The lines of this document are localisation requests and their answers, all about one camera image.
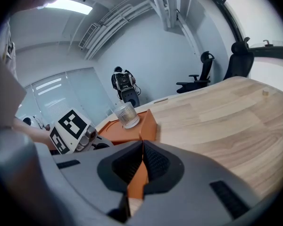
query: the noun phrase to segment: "black frame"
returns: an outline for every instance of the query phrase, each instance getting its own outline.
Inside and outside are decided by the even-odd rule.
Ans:
[[[219,8],[220,12],[223,14],[224,18],[226,19],[228,25],[232,30],[236,42],[243,41],[243,36],[239,30],[239,27],[234,17],[225,6],[226,0],[212,0],[212,1],[216,4],[216,6]],[[269,57],[269,58],[283,59],[282,46],[249,48],[249,52],[252,52],[255,57]]]

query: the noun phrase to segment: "office chair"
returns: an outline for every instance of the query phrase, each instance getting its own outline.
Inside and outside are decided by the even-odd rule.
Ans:
[[[125,103],[130,101],[134,108],[140,106],[140,100],[139,100],[137,93],[136,93],[136,91],[133,87],[122,90],[121,96],[122,96],[122,99]]]
[[[176,85],[182,86],[182,88],[177,90],[177,93],[181,94],[184,92],[188,92],[208,86],[208,83],[210,82],[208,73],[211,70],[214,59],[215,57],[212,54],[210,54],[209,51],[202,53],[200,60],[202,61],[203,66],[199,80],[197,80],[197,77],[199,76],[198,74],[191,74],[189,75],[189,77],[194,77],[195,80],[194,82],[192,83],[177,82]]]
[[[223,80],[234,76],[247,77],[254,63],[254,54],[248,51],[250,40],[246,37],[244,41],[235,42],[232,45],[233,54],[230,57],[230,62]]]

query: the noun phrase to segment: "air vent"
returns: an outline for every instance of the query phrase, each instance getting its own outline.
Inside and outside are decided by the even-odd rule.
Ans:
[[[63,169],[63,168],[69,168],[69,167],[75,166],[77,164],[80,164],[78,160],[71,160],[71,161],[57,163],[57,166],[59,169]]]
[[[210,183],[209,185],[233,219],[240,217],[249,210],[249,207],[225,182],[217,181]]]
[[[97,32],[97,30],[100,28],[100,25],[93,23],[91,24],[91,26],[89,27],[89,29],[87,30],[87,32],[85,33],[84,37],[82,38],[79,47],[81,49],[83,49],[85,47],[85,45],[87,44],[87,41],[90,40],[95,33]]]

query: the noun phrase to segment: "human arm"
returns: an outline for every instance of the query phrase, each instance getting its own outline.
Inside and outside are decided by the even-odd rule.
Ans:
[[[50,139],[49,131],[38,129],[36,127],[32,127],[18,119],[17,117],[14,118],[13,129],[19,132],[23,132],[28,135],[34,142],[40,142],[45,145],[50,150],[56,150],[54,144]]]

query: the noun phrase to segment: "black office chair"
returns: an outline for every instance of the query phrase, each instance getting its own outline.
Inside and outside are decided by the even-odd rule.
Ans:
[[[236,42],[232,45],[233,54],[223,80],[234,76],[247,77],[254,63],[254,54],[248,51],[250,40],[246,37],[242,42]]]
[[[200,60],[202,61],[203,66],[199,80],[197,80],[197,77],[199,76],[198,74],[191,74],[189,75],[189,77],[194,77],[195,80],[194,82],[191,83],[177,82],[176,85],[182,86],[182,88],[177,90],[177,93],[181,94],[184,92],[188,92],[208,86],[208,83],[210,83],[208,73],[211,70],[214,59],[215,57],[212,54],[210,54],[209,51],[202,53]]]

